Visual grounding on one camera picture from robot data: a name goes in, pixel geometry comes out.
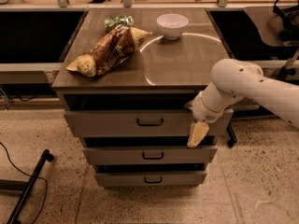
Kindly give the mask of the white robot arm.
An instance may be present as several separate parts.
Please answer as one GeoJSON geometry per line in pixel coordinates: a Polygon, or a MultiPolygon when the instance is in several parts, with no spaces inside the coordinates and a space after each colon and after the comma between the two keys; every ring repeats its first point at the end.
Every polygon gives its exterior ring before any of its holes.
{"type": "Polygon", "coordinates": [[[256,63],[223,59],[211,69],[211,82],[186,106],[194,122],[187,147],[197,147],[208,133],[209,123],[243,98],[261,105],[276,116],[299,127],[299,86],[265,77],[256,63]]]}

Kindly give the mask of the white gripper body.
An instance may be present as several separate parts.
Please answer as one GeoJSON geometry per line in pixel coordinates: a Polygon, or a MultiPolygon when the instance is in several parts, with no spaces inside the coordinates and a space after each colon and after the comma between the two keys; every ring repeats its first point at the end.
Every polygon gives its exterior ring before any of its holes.
{"type": "Polygon", "coordinates": [[[215,122],[224,110],[221,97],[218,94],[208,94],[206,91],[200,91],[185,107],[192,111],[196,120],[205,123],[215,122]]]}

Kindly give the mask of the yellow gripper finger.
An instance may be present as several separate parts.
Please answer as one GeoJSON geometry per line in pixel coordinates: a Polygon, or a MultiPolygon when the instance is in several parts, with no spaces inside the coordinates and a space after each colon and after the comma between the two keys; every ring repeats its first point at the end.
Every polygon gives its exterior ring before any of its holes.
{"type": "Polygon", "coordinates": [[[209,126],[200,121],[193,122],[187,147],[197,147],[209,131],[209,126]]]}

